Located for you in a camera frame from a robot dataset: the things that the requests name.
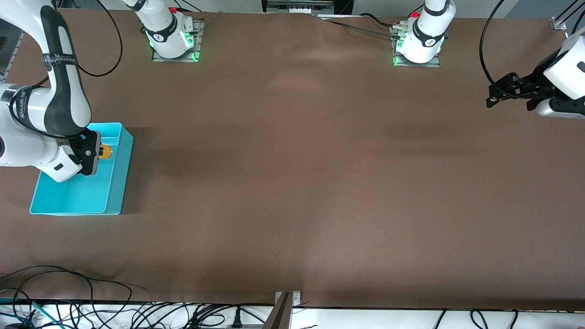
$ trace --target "metal mounting plate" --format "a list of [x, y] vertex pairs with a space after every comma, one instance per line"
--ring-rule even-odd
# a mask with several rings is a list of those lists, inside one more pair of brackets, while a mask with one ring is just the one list
[[[292, 297], [294, 298], [292, 305], [293, 306], [299, 306], [301, 304], [301, 292], [292, 292]], [[274, 296], [274, 303], [276, 304], [276, 302], [278, 301], [278, 298], [280, 298], [280, 295], [282, 295], [283, 292], [276, 292], [276, 295]]]
[[565, 24], [565, 23], [559, 24], [556, 21], [555, 17], [552, 17], [550, 19], [550, 25], [552, 26], [553, 30], [566, 30], [567, 29], [567, 24]]

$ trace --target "table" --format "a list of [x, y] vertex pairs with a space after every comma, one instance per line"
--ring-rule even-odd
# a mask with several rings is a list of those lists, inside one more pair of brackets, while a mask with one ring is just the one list
[[[63, 14], [81, 65], [109, 69], [106, 14]], [[454, 20], [441, 68], [421, 69], [393, 67], [383, 37], [302, 14], [222, 13], [198, 63], [152, 63], [135, 14], [113, 16], [122, 62], [82, 79], [92, 120], [135, 138], [123, 214], [31, 216], [37, 170], [0, 168], [0, 272], [61, 265], [136, 284], [134, 300], [585, 306], [585, 123], [522, 100], [485, 108], [484, 20]], [[487, 65], [528, 74], [564, 38], [546, 20], [496, 19]], [[8, 81], [43, 76], [26, 37]], [[88, 298], [63, 275], [26, 291]]]

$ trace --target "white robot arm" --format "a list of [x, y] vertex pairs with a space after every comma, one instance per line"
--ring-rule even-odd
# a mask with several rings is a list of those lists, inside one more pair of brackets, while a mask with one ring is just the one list
[[162, 57], [173, 59], [193, 47], [192, 39], [185, 36], [187, 26], [192, 30], [191, 17], [171, 12], [164, 0], [122, 1], [137, 14], [146, 28], [152, 48]]
[[451, 0], [426, 0], [420, 16], [408, 18], [408, 35], [397, 51], [413, 63], [427, 63], [439, 52], [445, 31], [455, 17]]
[[49, 0], [2, 0], [0, 18], [39, 44], [51, 88], [0, 84], [0, 166], [35, 166], [57, 182], [95, 172], [100, 138], [67, 24]]
[[523, 78], [509, 73], [490, 86], [488, 108], [510, 98], [527, 98], [542, 116], [585, 119], [585, 28]]

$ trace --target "power cable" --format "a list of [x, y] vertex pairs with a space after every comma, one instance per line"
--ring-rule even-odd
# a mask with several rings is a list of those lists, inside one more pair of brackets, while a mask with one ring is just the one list
[[92, 76], [92, 77], [103, 77], [103, 76], [107, 76], [108, 74], [110, 74], [111, 72], [113, 72], [118, 67], [118, 65], [120, 64], [120, 61], [122, 61], [122, 54], [124, 52], [124, 46], [123, 46], [123, 43], [122, 43], [122, 35], [120, 34], [120, 30], [118, 29], [118, 24], [116, 24], [116, 20], [114, 20], [114, 18], [112, 17], [112, 14], [104, 6], [104, 4], [102, 4], [102, 2], [100, 0], [96, 0], [96, 1], [105, 10], [105, 12], [108, 14], [110, 20], [113, 23], [114, 28], [116, 29], [116, 33], [118, 34], [118, 41], [120, 43], [120, 55], [118, 56], [118, 60], [116, 61], [116, 64], [114, 64], [113, 67], [110, 68], [105, 73], [101, 73], [101, 74], [90, 73], [86, 69], [84, 69], [81, 65], [79, 65], [79, 69], [81, 71], [83, 71], [85, 74], [89, 75], [89, 76]]
[[197, 10], [198, 12], [202, 12], [201, 9], [199, 9], [199, 8], [195, 7], [194, 5], [190, 4], [189, 2], [187, 2], [187, 0], [181, 0], [181, 1], [185, 2], [187, 5], [195, 8], [195, 10]]
[[418, 11], [418, 10], [419, 10], [419, 9], [421, 9], [421, 8], [422, 8], [424, 5], [425, 5], [425, 4], [423, 3], [422, 5], [420, 5], [419, 7], [417, 7], [416, 9], [414, 9], [414, 10], [413, 10], [413, 11], [411, 11], [411, 12]]
[[[71, 274], [71, 275], [74, 275], [74, 276], [81, 277], [81, 278], [83, 278], [88, 283], [88, 286], [90, 287], [90, 301], [91, 301], [91, 305], [92, 305], [93, 310], [96, 311], [96, 312], [97, 312], [97, 310], [95, 309], [94, 287], [93, 287], [93, 284], [91, 283], [92, 281], [95, 281], [95, 282], [114, 283], [114, 284], [116, 284], [118, 286], [122, 286], [122, 287], [124, 287], [125, 289], [128, 290], [129, 294], [128, 294], [128, 298], [125, 301], [125, 304], [118, 310], [118, 312], [114, 315], [114, 317], [117, 316], [124, 309], [124, 307], [126, 307], [128, 305], [128, 303], [130, 302], [130, 299], [132, 298], [132, 288], [130, 288], [128, 285], [125, 285], [124, 283], [117, 282], [117, 281], [113, 281], [113, 280], [95, 279], [95, 278], [88, 277], [88, 276], [85, 276], [85, 275], [83, 275], [81, 273], [78, 273], [78, 272], [75, 272], [75, 271], [66, 269], [66, 268], [61, 267], [61, 266], [56, 266], [56, 265], [34, 265], [34, 266], [28, 266], [26, 268], [23, 268], [23, 269], [20, 269], [20, 270], [15, 271], [15, 272], [9, 273], [7, 275], [1, 276], [0, 277], [0, 280], [1, 279], [5, 279], [7, 277], [10, 277], [12, 275], [15, 275], [17, 273], [23, 272], [23, 271], [26, 271], [26, 270], [29, 270], [29, 269], [33, 269], [33, 268], [50, 268], [50, 269], [55, 269], [55, 270], [48, 270], [48, 271], [45, 271], [45, 272], [41, 272], [39, 274], [34, 275], [30, 279], [24, 281], [18, 287], [18, 291], [15, 293], [14, 299], [17, 298], [19, 291], [22, 291], [23, 286], [26, 285], [27, 283], [29, 283], [30, 281], [34, 280], [35, 278], [37, 278], [37, 277], [39, 277], [41, 275], [45, 275], [45, 274], [48, 274], [48, 273], [58, 273], [58, 272], [68, 273], [68, 274]], [[110, 318], [109, 320], [103, 321], [99, 317], [99, 314], [98, 313], [96, 313], [95, 315], [102, 322], [102, 325], [99, 326], [97, 329], [101, 329], [102, 327], [106, 327], [108, 329], [112, 329], [110, 326], [107, 325], [107, 323], [110, 322], [114, 317]]]
[[504, 1], [505, 0], [500, 0], [498, 2], [498, 4], [495, 6], [494, 10], [491, 12], [490, 16], [487, 18], [486, 25], [484, 26], [483, 31], [481, 33], [481, 38], [479, 40], [479, 61], [480, 61], [480, 64], [481, 64], [481, 69], [483, 70], [483, 73], [486, 75], [486, 78], [490, 82], [490, 84], [493, 85], [496, 89], [498, 89], [499, 92], [501, 92], [502, 94], [504, 94], [506, 96], [509, 96], [511, 98], [522, 98], [522, 99], [525, 99], [525, 100], [532, 100], [532, 99], [535, 99], [537, 97], [528, 97], [528, 96], [525, 96], [525, 95], [514, 95], [514, 94], [510, 94], [508, 92], [503, 91], [495, 83], [494, 79], [491, 78], [491, 75], [488, 72], [487, 67], [486, 67], [486, 61], [485, 61], [484, 56], [483, 56], [483, 42], [484, 42], [484, 39], [486, 38], [487, 28], [490, 26], [491, 20], [494, 18], [495, 13], [498, 11], [498, 9], [504, 3]]
[[376, 21], [376, 23], [380, 24], [381, 26], [385, 26], [387, 28], [392, 28], [392, 24], [384, 23], [381, 20], [379, 20], [378, 17], [376, 17], [376, 16], [374, 16], [374, 15], [368, 13], [368, 12], [363, 12], [363, 13], [360, 14], [360, 16], [368, 16], [368, 17], [371, 17], [373, 20]]
[[346, 27], [348, 29], [358, 30], [358, 31], [362, 31], [362, 32], [369, 33], [369, 34], [372, 34], [372, 35], [384, 36], [384, 37], [387, 37], [387, 38], [390, 38], [390, 39], [398, 39], [399, 38], [398, 36], [393, 36], [393, 35], [389, 35], [387, 33], [381, 33], [381, 32], [378, 32], [378, 31], [372, 31], [372, 30], [360, 28], [358, 26], [353, 26], [353, 25], [349, 25], [349, 24], [345, 24], [345, 23], [335, 22], [335, 21], [330, 20], [330, 19], [327, 19], [325, 21], [326, 22], [329, 22], [329, 23], [333, 23], [333, 24], [337, 24], [337, 25], [344, 26], [344, 27]]
[[577, 21], [575, 22], [575, 25], [573, 26], [573, 31], [571, 32], [571, 35], [575, 34], [575, 32], [577, 32], [577, 28], [579, 27], [579, 24], [581, 24], [581, 20], [583, 19], [583, 16], [585, 16], [585, 10], [581, 13], [581, 15], [579, 15], [579, 18], [577, 18]]
[[439, 318], [437, 319], [437, 322], [436, 322], [435, 326], [433, 327], [433, 329], [439, 329], [439, 325], [441, 324], [441, 320], [443, 320], [445, 313], [447, 313], [447, 309], [443, 309], [443, 312], [441, 312], [441, 314], [439, 315]]

